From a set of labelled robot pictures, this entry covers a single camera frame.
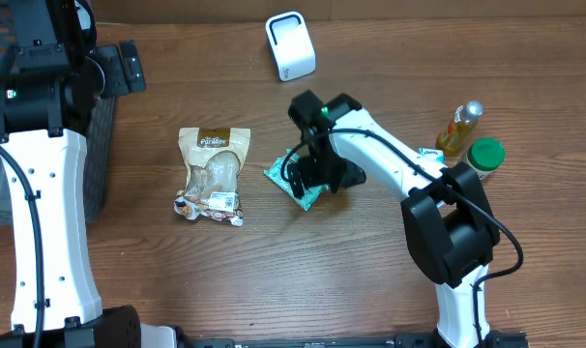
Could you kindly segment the small teal tissue pack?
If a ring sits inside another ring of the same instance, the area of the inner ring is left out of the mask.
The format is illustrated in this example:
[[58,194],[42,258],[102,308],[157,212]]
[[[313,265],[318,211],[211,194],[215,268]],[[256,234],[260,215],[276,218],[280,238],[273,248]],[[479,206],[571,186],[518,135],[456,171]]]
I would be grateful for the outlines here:
[[420,148],[419,154],[422,157],[423,162],[438,162],[444,163],[445,156],[442,150],[431,149],[431,148]]

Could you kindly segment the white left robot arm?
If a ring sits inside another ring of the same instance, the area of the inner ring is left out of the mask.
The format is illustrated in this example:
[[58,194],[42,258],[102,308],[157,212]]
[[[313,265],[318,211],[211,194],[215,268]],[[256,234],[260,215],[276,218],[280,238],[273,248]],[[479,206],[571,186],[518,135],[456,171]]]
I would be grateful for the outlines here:
[[17,44],[0,73],[0,158],[16,288],[0,347],[179,347],[180,332],[103,306],[86,236],[88,128],[101,99],[145,90],[135,44],[100,46],[86,1],[13,1]]

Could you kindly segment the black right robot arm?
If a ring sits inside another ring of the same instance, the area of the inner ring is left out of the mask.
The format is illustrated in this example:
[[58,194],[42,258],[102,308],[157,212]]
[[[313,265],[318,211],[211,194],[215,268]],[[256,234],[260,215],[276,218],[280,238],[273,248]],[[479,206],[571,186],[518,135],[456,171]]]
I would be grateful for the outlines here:
[[314,187],[331,191],[381,183],[399,202],[406,243],[436,289],[437,347],[497,347],[485,319],[483,279],[500,240],[478,174],[423,157],[382,129],[346,94],[322,102],[311,91],[294,98],[289,118],[308,155],[287,159],[282,179],[296,198]]

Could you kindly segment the green lid Knorr jar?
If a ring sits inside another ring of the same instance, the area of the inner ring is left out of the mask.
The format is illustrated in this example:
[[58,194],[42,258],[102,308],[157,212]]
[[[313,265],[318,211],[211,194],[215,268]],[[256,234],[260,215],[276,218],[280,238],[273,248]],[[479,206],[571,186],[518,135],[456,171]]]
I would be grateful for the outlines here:
[[480,138],[460,158],[471,166],[482,181],[501,166],[506,157],[503,145],[495,138]]

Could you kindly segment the clear bottle silver cap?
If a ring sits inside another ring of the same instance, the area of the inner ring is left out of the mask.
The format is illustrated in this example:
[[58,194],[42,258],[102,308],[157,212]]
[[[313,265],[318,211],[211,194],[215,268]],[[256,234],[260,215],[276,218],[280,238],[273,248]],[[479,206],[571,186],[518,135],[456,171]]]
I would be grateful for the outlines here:
[[447,127],[438,133],[435,148],[441,150],[445,157],[456,156],[482,116],[481,102],[469,101],[460,105]]

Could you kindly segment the brown white snack bag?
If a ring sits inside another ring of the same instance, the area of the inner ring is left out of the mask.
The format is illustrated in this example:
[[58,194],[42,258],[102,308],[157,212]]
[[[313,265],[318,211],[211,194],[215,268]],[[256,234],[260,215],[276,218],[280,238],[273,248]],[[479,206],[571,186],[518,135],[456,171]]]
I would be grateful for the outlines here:
[[205,204],[215,191],[236,192],[250,137],[250,129],[181,128],[178,145],[188,174],[178,194]]

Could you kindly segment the colourful snack packet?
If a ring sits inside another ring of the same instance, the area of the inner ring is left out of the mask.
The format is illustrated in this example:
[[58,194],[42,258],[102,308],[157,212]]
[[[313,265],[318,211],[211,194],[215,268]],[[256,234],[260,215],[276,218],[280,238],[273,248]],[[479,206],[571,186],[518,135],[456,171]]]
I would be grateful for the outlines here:
[[174,211],[188,220],[210,218],[233,226],[242,226],[244,215],[237,192],[214,191],[207,198],[178,196]]

